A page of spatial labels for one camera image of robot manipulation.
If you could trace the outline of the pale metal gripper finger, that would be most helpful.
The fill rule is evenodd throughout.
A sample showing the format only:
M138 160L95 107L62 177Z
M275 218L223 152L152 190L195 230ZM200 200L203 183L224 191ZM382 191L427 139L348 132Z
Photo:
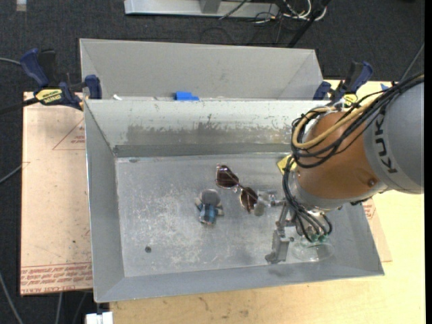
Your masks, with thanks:
M275 229L272 237L271 252L265 255L265 260L270 264L285 262L288 255L291 237Z
M286 201L277 197L277 190L259 190L253 206L255 216L262 216L267 208L282 207Z

